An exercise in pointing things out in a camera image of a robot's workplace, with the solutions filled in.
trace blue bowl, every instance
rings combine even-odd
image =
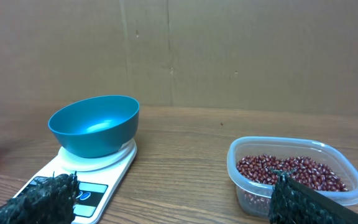
[[[48,122],[59,143],[76,156],[112,154],[131,140],[139,121],[139,102],[128,96],[98,96],[57,111]]]

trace plastic container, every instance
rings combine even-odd
[[[238,201],[245,212],[260,217],[267,217],[269,213],[273,186],[253,182],[243,177],[236,169],[236,163],[244,156],[260,154],[270,154],[283,159],[309,156],[316,162],[327,164],[349,191],[318,192],[341,205],[358,203],[358,171],[338,150],[313,140],[250,136],[235,140],[227,153],[227,171],[236,184]]]

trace kitchen scale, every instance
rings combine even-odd
[[[119,151],[97,158],[82,158],[61,147],[58,155],[36,173],[20,191],[18,197],[36,186],[36,181],[60,174],[73,174],[77,171],[80,181],[78,203],[74,207],[76,215],[72,223],[97,223],[114,191],[131,166],[137,152],[136,143],[131,139]]]

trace wall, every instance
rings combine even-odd
[[[358,115],[358,1],[0,0],[0,101]]]

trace wooden table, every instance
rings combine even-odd
[[[56,156],[47,121],[65,104],[0,103],[0,205]],[[241,136],[315,139],[358,169],[358,117],[143,106],[138,155],[101,223],[267,223],[239,208],[227,174]]]

